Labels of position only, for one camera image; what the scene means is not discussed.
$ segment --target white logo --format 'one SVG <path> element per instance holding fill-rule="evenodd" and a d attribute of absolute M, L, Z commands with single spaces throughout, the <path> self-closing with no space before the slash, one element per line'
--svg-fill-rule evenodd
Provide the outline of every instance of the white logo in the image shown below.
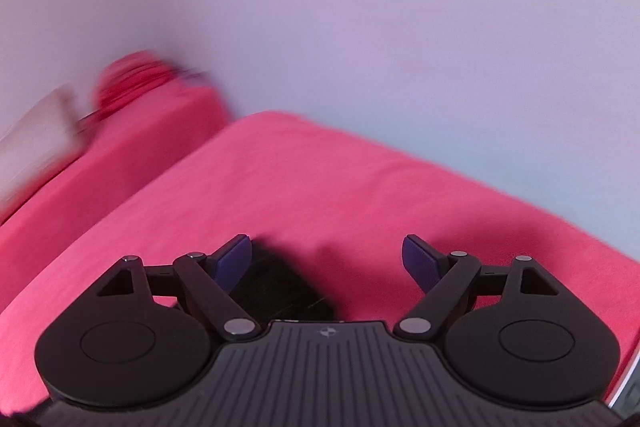
<path fill-rule="evenodd" d="M 338 331 L 336 331 L 335 328 L 332 328 L 331 326 L 325 326 L 319 331 L 319 333 L 326 338 L 334 336 L 337 332 Z"/>

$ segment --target pink bed sheet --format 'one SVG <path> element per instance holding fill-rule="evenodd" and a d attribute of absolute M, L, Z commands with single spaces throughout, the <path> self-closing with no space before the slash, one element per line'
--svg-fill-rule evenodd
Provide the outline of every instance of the pink bed sheet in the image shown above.
<path fill-rule="evenodd" d="M 33 362 L 39 334 L 119 257 L 166 264 L 188 251 L 211 252 L 236 233 L 287 252 L 342 318 L 389 324 L 421 296 L 402 268 L 406 234 L 491 264 L 527 253 L 613 329 L 623 361 L 636 340 L 640 264 L 443 168 L 268 112 L 231 124 L 148 184 L 5 309 L 0 409 L 23 410 L 46 396 Z"/>
<path fill-rule="evenodd" d="M 0 311 L 84 232 L 227 123 L 213 89 L 180 80 L 100 122 L 86 153 L 0 227 Z"/>

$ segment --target white wall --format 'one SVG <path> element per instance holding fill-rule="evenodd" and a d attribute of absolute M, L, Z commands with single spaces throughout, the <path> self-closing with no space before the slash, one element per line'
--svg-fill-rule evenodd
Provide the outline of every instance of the white wall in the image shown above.
<path fill-rule="evenodd" d="M 0 134 L 67 82 L 91 111 L 99 71 L 140 48 L 168 52 L 166 0 L 0 0 Z"/>
<path fill-rule="evenodd" d="M 640 257 L 640 0 L 170 0 L 238 114 L 295 110 Z"/>

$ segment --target ribbed surface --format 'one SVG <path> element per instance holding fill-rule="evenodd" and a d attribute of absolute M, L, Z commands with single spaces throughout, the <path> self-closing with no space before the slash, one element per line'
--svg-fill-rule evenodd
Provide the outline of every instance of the ribbed surface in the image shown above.
<path fill-rule="evenodd" d="M 475 396 L 435 350 L 381 323 L 275 323 L 253 343 L 225 346 L 209 374 L 171 403 L 128 413 L 52 407 L 44 427 L 609 427 L 601 404 L 532 413 Z"/>

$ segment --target white pillow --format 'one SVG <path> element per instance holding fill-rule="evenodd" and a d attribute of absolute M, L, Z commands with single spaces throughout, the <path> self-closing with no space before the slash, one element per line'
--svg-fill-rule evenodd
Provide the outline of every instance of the white pillow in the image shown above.
<path fill-rule="evenodd" d="M 84 150 L 66 87 L 49 93 L 0 138 L 0 223 Z"/>

